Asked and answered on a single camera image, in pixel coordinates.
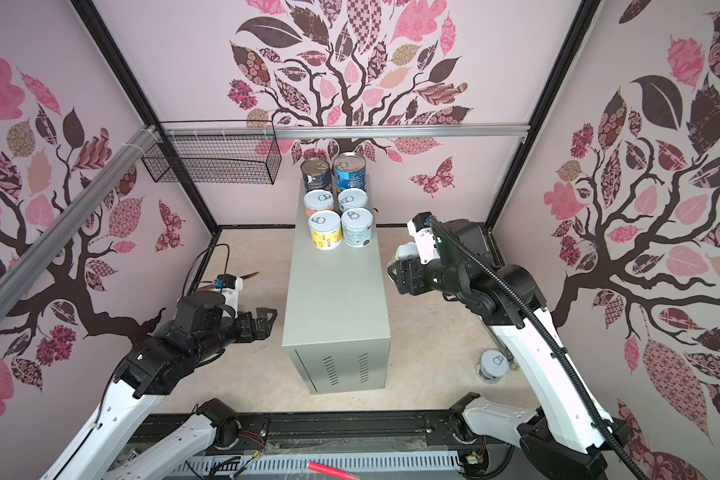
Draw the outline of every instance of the pink butterfly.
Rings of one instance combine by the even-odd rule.
[[[166,225],[166,228],[157,238],[155,252],[165,250],[169,246],[176,248],[181,245],[181,235],[179,235],[178,230],[181,230],[182,222],[186,221],[182,220],[178,214],[172,214],[170,208],[168,208],[162,200],[160,200],[160,216],[163,217],[163,223]]]
[[[423,186],[424,191],[434,198],[434,192],[439,190],[439,185],[443,187],[454,187],[454,176],[451,174],[451,170],[453,169],[452,159],[453,157],[446,158],[445,161],[440,164],[438,172],[433,177],[429,175],[414,175],[411,177],[411,181],[416,185]]]

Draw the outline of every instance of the ventilation slot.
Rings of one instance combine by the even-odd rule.
[[[331,386],[338,384],[338,374],[336,373],[336,366],[333,364],[333,357],[327,356],[322,360],[323,365],[326,366],[326,373],[328,374],[328,381]]]
[[[360,383],[368,381],[370,373],[368,371],[368,354],[364,353],[358,357],[358,363],[360,365]]]

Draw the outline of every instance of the red stick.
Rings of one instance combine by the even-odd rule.
[[[325,466],[319,463],[310,462],[307,466],[307,469],[312,470],[313,472],[322,473],[324,475],[341,478],[342,480],[360,480],[360,477],[357,475],[353,475],[349,472],[338,470],[337,468]]]

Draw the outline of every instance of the gray metal box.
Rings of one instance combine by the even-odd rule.
[[[282,347],[310,393],[383,389],[389,360],[389,317],[376,226],[371,243],[334,250],[312,244],[298,196]],[[368,192],[367,208],[371,206]]]

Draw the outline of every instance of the can on table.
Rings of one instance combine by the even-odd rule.
[[[304,196],[307,218],[320,210],[333,210],[333,194],[327,190],[312,190]]]
[[[338,209],[343,212],[352,208],[365,208],[368,205],[368,194],[359,188],[347,188],[338,195]]]
[[[373,214],[365,208],[352,208],[342,215],[342,227],[347,245],[358,248],[371,243]]]
[[[362,155],[354,152],[336,155],[333,159],[333,173],[339,192],[347,188],[365,190],[365,157]]]
[[[302,177],[307,192],[331,189],[331,165],[322,158],[307,158],[302,162]]]
[[[342,242],[342,221],[333,210],[320,210],[309,217],[312,243],[320,250],[333,250]]]

